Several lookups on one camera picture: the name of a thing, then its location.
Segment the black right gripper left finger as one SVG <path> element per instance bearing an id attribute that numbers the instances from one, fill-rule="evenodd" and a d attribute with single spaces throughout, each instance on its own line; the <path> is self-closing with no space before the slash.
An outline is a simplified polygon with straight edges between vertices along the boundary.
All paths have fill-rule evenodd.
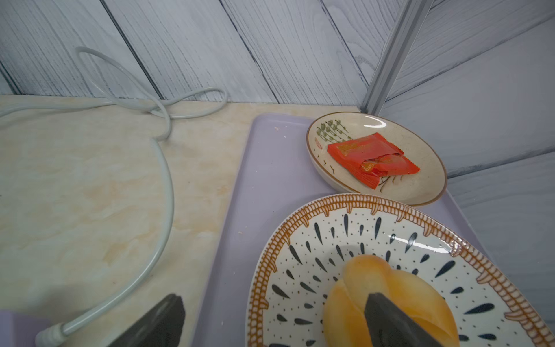
<path id="1" fill-rule="evenodd" d="M 178 346 L 185 318 L 182 298 L 169 294 L 109 346 Z"/>

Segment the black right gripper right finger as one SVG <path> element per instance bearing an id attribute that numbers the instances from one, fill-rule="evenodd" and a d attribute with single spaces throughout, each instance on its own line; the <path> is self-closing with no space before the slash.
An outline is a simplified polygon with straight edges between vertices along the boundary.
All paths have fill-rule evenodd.
<path id="1" fill-rule="evenodd" d="M 385 295 L 368 295 L 364 316 L 373 346 L 441 346 Z"/>

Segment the purple power strip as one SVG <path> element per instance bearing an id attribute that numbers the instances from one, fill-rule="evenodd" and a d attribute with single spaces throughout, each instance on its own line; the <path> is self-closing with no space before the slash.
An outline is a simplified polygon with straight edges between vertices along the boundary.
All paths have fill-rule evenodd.
<path id="1" fill-rule="evenodd" d="M 35 347 L 37 334 L 52 326 L 46 318 L 9 310 L 2 310 L 0 316 L 1 347 Z"/>

